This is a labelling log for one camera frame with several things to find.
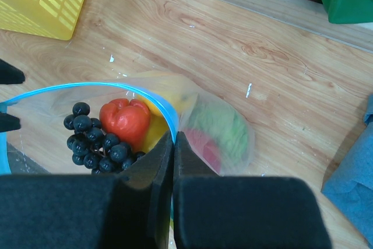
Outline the clear zip top bag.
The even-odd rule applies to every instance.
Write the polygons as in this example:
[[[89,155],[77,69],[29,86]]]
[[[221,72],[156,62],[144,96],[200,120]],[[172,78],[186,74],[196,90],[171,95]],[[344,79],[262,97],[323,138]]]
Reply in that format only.
[[[73,163],[73,153],[66,145],[74,132],[64,127],[64,119],[72,114],[73,105],[81,101],[90,106],[89,116],[97,118],[101,107],[111,100],[138,99],[148,106],[151,117],[156,115],[165,119],[169,127],[166,133],[175,140],[178,133],[186,130],[196,102],[179,115],[167,100],[145,87],[144,78],[137,78],[136,75],[106,82],[46,87],[2,102],[1,111],[18,117],[21,128],[1,133],[1,173],[91,173],[84,166]],[[197,98],[219,98],[191,82]],[[234,169],[221,167],[218,175],[239,175],[247,166]]]

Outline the green cabbage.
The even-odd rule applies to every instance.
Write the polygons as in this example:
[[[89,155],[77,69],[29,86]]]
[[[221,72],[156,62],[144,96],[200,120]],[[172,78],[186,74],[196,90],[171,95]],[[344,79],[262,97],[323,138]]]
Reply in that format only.
[[[220,98],[199,96],[186,129],[214,141],[225,169],[247,166],[252,161],[254,130],[233,106]]]

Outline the black grape bunch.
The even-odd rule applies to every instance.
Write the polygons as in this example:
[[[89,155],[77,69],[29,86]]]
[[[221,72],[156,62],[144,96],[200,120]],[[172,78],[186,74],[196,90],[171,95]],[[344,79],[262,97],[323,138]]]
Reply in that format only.
[[[146,153],[134,150],[115,134],[107,134],[97,118],[91,118],[90,106],[85,102],[75,103],[72,114],[64,119],[64,127],[74,134],[66,145],[73,153],[72,161],[84,166],[92,174],[120,173],[128,169]]]

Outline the orange yellow mango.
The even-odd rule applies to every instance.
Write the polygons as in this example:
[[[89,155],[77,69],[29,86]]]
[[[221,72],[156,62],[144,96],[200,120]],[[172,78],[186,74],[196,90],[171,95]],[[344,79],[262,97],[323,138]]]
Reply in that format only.
[[[192,82],[182,75],[149,71],[139,73],[136,77],[144,78],[145,87],[167,100],[179,115],[192,108],[196,102],[197,93],[192,88]]]

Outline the red pomegranate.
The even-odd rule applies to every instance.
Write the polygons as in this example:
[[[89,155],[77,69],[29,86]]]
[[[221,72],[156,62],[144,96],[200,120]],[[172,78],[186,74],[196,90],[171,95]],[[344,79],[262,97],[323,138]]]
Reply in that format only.
[[[198,129],[186,129],[184,134],[195,154],[198,155],[214,172],[220,174],[220,150],[215,141],[207,133]]]

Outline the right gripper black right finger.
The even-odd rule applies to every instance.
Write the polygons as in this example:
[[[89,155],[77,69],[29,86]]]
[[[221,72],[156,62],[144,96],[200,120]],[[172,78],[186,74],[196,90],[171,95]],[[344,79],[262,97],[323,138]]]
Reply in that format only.
[[[224,176],[191,149],[174,151],[174,239],[178,248],[331,248],[315,195],[294,177]]]

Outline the red apple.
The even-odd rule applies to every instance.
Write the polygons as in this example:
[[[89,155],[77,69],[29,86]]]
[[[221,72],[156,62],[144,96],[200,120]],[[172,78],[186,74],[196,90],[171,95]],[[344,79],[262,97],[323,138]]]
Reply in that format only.
[[[107,134],[115,134],[139,150],[150,126],[151,113],[140,100],[115,99],[102,106],[99,120]]]

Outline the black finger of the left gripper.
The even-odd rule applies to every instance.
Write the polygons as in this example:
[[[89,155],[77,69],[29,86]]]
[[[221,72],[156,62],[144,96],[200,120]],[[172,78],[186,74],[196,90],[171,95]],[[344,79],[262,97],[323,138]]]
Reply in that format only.
[[[16,131],[20,128],[19,118],[7,113],[0,113],[0,132]]]
[[[0,59],[0,84],[17,85],[25,82],[24,73],[17,67]]]

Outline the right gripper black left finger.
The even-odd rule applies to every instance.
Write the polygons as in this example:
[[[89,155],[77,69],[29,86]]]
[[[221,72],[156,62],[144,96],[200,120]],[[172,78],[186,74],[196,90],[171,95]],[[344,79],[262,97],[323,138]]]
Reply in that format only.
[[[2,248],[167,248],[169,133],[119,174],[1,176]]]

